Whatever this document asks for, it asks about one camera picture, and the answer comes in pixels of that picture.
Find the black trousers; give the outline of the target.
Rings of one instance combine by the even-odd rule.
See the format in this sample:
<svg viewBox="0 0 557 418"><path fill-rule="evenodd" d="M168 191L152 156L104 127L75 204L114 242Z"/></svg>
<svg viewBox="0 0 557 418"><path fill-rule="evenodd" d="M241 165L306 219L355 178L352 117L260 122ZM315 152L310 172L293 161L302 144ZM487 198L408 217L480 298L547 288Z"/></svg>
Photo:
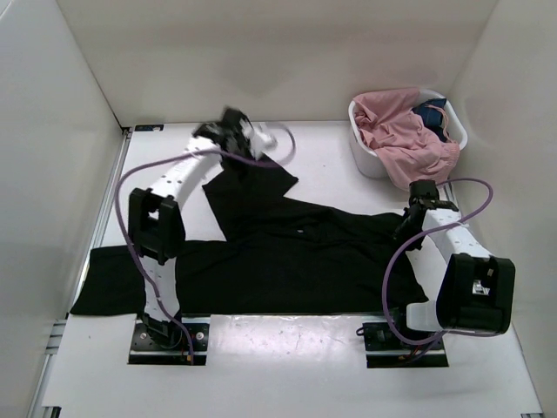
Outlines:
<svg viewBox="0 0 557 418"><path fill-rule="evenodd" d="M204 187L223 240L188 240L171 289L184 314L362 314L426 301L396 254L402 218L289 199L277 166L225 170Z"/></svg>

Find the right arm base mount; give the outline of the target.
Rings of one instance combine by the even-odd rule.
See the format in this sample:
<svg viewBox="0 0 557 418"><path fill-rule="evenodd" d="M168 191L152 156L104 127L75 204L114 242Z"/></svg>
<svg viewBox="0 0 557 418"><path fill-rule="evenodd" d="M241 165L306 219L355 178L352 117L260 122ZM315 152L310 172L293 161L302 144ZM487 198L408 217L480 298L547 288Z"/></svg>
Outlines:
<svg viewBox="0 0 557 418"><path fill-rule="evenodd" d="M408 345L392 333L386 322L364 322L356 335L363 338L368 369L449 367L442 340L428 350L428 344Z"/></svg>

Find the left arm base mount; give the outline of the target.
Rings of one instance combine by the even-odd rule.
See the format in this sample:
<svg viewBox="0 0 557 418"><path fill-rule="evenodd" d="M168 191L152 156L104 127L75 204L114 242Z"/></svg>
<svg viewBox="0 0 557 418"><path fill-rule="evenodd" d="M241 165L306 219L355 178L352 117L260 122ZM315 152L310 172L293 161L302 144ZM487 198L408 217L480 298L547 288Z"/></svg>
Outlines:
<svg viewBox="0 0 557 418"><path fill-rule="evenodd" d="M165 340L150 332L147 326L136 320L128 354L130 365L150 366L205 366L210 337L210 317L183 317L183 325L192 339L193 356L188 340L178 331L178 336Z"/></svg>

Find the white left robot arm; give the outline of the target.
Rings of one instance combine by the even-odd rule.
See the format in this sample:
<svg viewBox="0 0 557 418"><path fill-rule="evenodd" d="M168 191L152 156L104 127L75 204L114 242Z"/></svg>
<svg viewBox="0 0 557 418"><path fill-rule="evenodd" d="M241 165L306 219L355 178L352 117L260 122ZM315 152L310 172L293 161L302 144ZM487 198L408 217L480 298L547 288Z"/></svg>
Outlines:
<svg viewBox="0 0 557 418"><path fill-rule="evenodd" d="M276 144L265 125L255 125L243 112L227 108L219 121L197 127L187 141L183 159L151 186L130 193L127 236L144 276L142 322L161 347L173 348L187 335L180 326L176 290L176 261L185 242L182 206L222 158L236 155L257 161Z"/></svg>

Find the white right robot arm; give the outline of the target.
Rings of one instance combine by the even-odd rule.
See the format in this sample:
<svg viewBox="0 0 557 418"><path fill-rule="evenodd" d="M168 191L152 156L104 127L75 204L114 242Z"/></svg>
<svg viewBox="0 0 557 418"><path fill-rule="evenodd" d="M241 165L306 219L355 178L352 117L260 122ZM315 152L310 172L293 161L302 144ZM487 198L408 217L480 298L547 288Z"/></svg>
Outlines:
<svg viewBox="0 0 557 418"><path fill-rule="evenodd" d="M511 325L516 269L510 259L490 253L466 227L469 219L487 208L493 188L484 180L486 201L467 216L450 200L440 198L432 180L417 180L409 186L408 207L394 233L398 246L389 260L382 284L382 309L393 342L409 348L423 333L425 344L442 333L495 336ZM394 322L389 313L387 291L391 270L407 250L419 250L429 237L446 262L440 290L434 300L406 306L403 319Z"/></svg>

